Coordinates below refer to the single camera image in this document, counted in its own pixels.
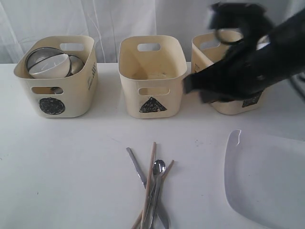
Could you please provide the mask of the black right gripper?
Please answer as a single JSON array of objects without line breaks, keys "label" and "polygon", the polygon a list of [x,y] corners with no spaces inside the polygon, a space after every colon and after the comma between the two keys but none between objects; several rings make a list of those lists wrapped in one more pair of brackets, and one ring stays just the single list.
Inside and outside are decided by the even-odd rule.
[{"label": "black right gripper", "polygon": [[230,102],[250,98],[281,81],[281,47],[278,40],[259,48],[257,42],[240,39],[230,44],[222,60],[183,79],[186,94],[200,91],[203,103]]}]

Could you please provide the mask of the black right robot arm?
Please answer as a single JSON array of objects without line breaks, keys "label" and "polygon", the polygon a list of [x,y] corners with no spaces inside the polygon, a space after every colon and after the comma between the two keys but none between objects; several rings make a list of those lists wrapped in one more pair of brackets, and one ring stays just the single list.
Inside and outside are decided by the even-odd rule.
[{"label": "black right robot arm", "polygon": [[304,10],[275,26],[258,4],[210,9],[209,28],[229,48],[221,60],[184,78],[186,94],[198,91],[204,103],[241,101],[305,71]]}]

